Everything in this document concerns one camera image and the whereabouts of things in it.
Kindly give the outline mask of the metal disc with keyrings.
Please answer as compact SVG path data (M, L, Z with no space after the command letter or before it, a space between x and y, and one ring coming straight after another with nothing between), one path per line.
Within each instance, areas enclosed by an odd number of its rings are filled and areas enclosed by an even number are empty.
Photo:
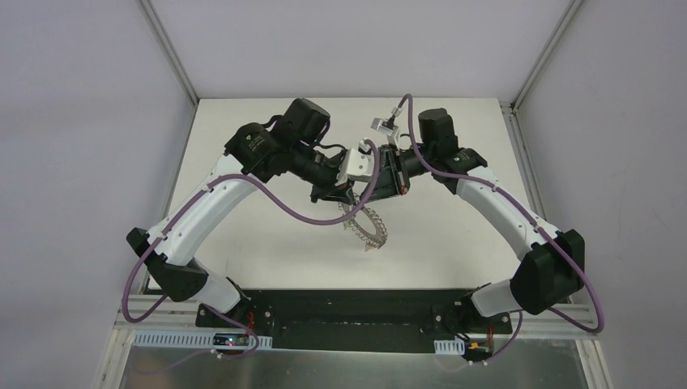
M363 207L350 219L342 222L343 229L359 238L365 251L381 249L388 239L386 225L382 218L371 208Z

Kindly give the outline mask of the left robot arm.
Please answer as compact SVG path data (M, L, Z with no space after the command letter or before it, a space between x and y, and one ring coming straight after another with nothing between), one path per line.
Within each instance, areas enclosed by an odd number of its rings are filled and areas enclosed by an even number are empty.
M262 191L277 207L306 224L328 226L350 220L359 207L334 219L304 216L278 199L266 184L275 175L291 172L323 189L347 188L339 181L340 162L315 151L331 124L330 114L305 98L295 99L281 115L266 123L240 127L225 144L224 153L186 201L150 229L132 229L126 237L138 260L126 280L122 313L139 323L149 311L134 317L128 295L141 267L173 301L195 299L215 311L226 327L246 320L248 298L227 277L204 267L195 257L200 245L244 199Z

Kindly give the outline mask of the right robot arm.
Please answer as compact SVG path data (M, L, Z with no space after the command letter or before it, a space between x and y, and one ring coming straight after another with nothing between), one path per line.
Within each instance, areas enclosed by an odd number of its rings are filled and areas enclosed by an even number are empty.
M428 109L417 118L420 134L412 131L411 146L391 154L371 198L401 195L411 178L430 173L453 195L475 208L506 240L520 264L515 274L469 293L462 301L460 322L482 331L495 314L521 310L540 314L585 287L585 241L526 209L501 186L484 157L459 146L452 117L443 108Z

